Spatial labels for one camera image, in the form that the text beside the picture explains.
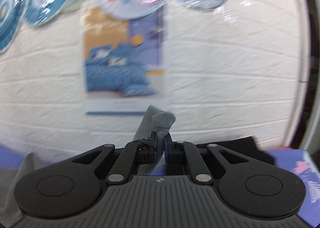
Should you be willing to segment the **grey fleece pants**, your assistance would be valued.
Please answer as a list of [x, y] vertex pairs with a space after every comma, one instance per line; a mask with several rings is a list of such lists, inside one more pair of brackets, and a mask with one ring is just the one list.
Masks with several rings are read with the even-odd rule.
[[[153, 164], [143, 164], [138, 173], [150, 174], [161, 160], [164, 152], [164, 137], [176, 121], [174, 114], [149, 106], [134, 136], [135, 140], [145, 138], [152, 131], [157, 134], [157, 157]], [[12, 227], [22, 219], [22, 213], [14, 199], [16, 183], [28, 173], [50, 165], [36, 153], [29, 153], [20, 160], [18, 168], [1, 167], [1, 227]]]

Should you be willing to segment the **folded black garment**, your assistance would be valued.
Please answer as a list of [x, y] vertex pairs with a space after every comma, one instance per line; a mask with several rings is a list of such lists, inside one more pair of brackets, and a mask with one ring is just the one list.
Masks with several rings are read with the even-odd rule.
[[[196, 144], [196, 147], [198, 149], [206, 149], [206, 146], [211, 143], [213, 142]], [[258, 149], [258, 147], [255, 144], [255, 139], [253, 136], [240, 138], [237, 140], [231, 140], [231, 141], [222, 141], [222, 142], [218, 142], [217, 144], [224, 148], [235, 151], [237, 153], [254, 158], [256, 160], [259, 160], [271, 165], [275, 165], [274, 158], [272, 156]], [[209, 164], [209, 166], [219, 164], [217, 159], [210, 155], [203, 156], [203, 159], [205, 160], [206, 164], [207, 163]]]

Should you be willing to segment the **bedding advertisement poster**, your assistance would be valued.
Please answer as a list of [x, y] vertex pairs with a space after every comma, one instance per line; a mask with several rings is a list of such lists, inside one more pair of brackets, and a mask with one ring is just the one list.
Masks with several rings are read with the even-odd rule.
[[88, 114], [143, 114], [168, 108], [163, 54], [164, 9], [116, 20], [99, 7], [83, 11], [82, 52]]

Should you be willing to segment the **large blue paper fan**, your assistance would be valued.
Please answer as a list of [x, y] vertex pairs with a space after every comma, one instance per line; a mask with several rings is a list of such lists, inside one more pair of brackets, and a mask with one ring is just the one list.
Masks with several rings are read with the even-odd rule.
[[1, 0], [1, 53], [12, 44], [29, 0]]

